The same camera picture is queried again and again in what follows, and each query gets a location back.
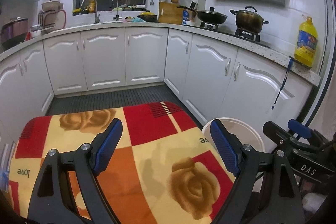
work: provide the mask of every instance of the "lanyard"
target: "lanyard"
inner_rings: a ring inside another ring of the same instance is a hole
[[[277,96],[277,98],[276,98],[275,101],[274,101],[274,104],[273,104],[273,106],[272,106],[272,109],[274,109],[275,104],[277,103],[277,100],[278,100],[278,98],[279,98],[279,96],[280,96],[280,92],[281,92],[281,90],[283,90],[283,88],[284,88],[284,86],[285,86],[285,83],[286,83],[286,81],[287,81],[287,77],[288,77],[288,73],[289,73],[289,71],[291,70],[291,67],[292,67],[292,65],[293,65],[293,62],[294,62],[293,59],[290,59],[290,60],[289,60],[288,67],[287,67],[286,74],[285,74],[285,78],[283,79],[282,85],[281,85],[281,87],[280,87],[280,89],[279,89],[278,96]]]

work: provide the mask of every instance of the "patterned tablecloth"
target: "patterned tablecloth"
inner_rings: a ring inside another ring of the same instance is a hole
[[[15,211],[27,217],[37,174],[50,149],[76,150],[103,132],[113,118],[122,121],[123,134],[98,181],[121,223],[210,223],[235,178],[192,119],[169,102],[28,122],[10,165]],[[70,181],[79,213],[89,218],[74,172]]]

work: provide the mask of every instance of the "brown rose print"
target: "brown rose print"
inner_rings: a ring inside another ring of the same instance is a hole
[[[82,133],[98,134],[104,132],[113,120],[116,112],[113,108],[64,114],[60,117],[61,128],[65,131],[79,130]]]
[[[189,157],[174,163],[171,170],[168,192],[172,199],[195,220],[209,216],[221,191],[215,175]]]

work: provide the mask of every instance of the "bottle label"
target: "bottle label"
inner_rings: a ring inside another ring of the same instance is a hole
[[[299,31],[299,37],[296,46],[297,49],[301,48],[301,50],[304,50],[305,53],[308,54],[308,56],[313,58],[316,51],[316,45],[317,45],[316,37],[305,31]]]

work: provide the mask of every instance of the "blue gripper pad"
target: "blue gripper pad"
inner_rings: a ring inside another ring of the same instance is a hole
[[[216,145],[216,148],[222,158],[226,169],[231,172],[235,177],[240,173],[238,167],[238,155],[233,150],[224,133],[214,121],[210,125],[210,135]]]
[[[290,130],[293,130],[296,134],[304,139],[309,139],[311,137],[310,128],[305,127],[303,124],[294,119],[289,120],[287,126]]]
[[[100,172],[105,171],[120,140],[122,132],[123,124],[120,120],[118,120],[112,127],[110,133],[105,138],[103,144],[96,154],[96,164],[93,168],[94,173],[99,174]]]

